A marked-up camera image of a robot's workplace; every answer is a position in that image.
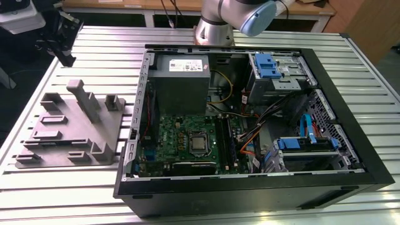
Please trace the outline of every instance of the power supply label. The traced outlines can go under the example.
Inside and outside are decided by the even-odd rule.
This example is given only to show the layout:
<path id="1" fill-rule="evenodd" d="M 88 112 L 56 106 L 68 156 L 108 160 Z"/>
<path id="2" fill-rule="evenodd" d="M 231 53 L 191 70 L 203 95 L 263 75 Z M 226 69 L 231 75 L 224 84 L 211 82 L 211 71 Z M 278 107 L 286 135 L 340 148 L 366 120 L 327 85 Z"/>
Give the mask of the power supply label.
<path id="1" fill-rule="evenodd" d="M 202 72 L 202 60 L 171 60 L 170 72 Z"/>

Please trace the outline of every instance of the yellow wire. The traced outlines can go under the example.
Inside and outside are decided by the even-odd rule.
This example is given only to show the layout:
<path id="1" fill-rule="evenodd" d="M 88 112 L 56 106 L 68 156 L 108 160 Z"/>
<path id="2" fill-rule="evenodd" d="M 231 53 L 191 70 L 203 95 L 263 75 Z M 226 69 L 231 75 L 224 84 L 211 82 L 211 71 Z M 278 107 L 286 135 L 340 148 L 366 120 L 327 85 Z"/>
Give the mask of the yellow wire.
<path id="1" fill-rule="evenodd" d="M 234 92 L 234 84 L 232 84 L 231 80 L 228 79 L 228 77 L 227 77 L 220 71 L 218 71 L 218 70 L 215 70 L 215 69 L 212 69 L 212 70 L 210 70 L 210 71 L 218 72 L 218 73 L 226 78 L 226 80 L 228 81 L 230 86 L 231 86 L 230 95 L 228 95 L 222 101 L 218 101 L 218 102 L 207 102 L 207 104 L 218 104 L 218 103 L 222 103 L 222 102 L 227 101 L 228 98 L 232 96 L 232 92 Z"/>

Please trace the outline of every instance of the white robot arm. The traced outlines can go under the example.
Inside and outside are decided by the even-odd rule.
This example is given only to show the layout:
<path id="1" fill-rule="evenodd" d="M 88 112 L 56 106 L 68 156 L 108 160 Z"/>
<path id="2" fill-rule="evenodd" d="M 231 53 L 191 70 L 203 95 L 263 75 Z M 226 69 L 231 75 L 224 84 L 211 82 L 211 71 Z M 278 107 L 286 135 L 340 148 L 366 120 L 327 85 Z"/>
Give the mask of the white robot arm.
<path id="1" fill-rule="evenodd" d="M 259 35 L 275 16 L 295 0 L 203 0 L 202 19 L 196 28 L 200 45 L 231 45 L 235 27 L 247 36 Z"/>

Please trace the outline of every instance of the aluminum extrusion table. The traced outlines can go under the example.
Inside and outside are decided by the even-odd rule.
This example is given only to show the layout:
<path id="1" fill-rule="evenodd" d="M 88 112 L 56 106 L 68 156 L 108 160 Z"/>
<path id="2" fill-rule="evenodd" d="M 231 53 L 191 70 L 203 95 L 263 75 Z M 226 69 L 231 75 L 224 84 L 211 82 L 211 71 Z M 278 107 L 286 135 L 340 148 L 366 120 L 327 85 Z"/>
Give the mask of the aluminum extrusion table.
<path id="1" fill-rule="evenodd" d="M 15 224 L 143 223 L 120 199 L 114 199 L 118 161 L 110 166 L 18 169 L 14 154 L 43 108 L 46 92 L 72 98 L 70 79 L 82 79 L 99 98 L 127 99 L 120 139 L 128 127 L 146 43 L 192 44 L 191 29 L 86 26 L 74 47 L 74 68 L 58 60 L 44 78 L 0 149 L 0 222 Z M 278 211 L 156 219 L 178 223 L 255 224 L 395 224 L 400 219 L 400 97 L 351 39 L 339 34 L 264 32 L 256 37 L 235 33 L 239 46 L 312 48 L 348 103 L 372 145 L 398 183 L 356 195 L 320 210 Z M 118 152 L 124 141 L 119 142 Z"/>

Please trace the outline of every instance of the white device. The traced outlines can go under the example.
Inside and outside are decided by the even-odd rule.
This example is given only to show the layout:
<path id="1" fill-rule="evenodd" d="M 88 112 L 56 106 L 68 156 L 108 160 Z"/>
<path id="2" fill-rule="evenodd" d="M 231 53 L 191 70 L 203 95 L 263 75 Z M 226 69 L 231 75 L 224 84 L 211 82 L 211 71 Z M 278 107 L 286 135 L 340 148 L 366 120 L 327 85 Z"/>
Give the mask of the white device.
<path id="1" fill-rule="evenodd" d="M 46 26 L 46 20 L 42 13 L 38 12 L 35 5 L 31 4 L 27 8 L 0 14 L 0 27 L 8 30 L 12 34 L 20 34 L 30 30 L 36 30 Z"/>

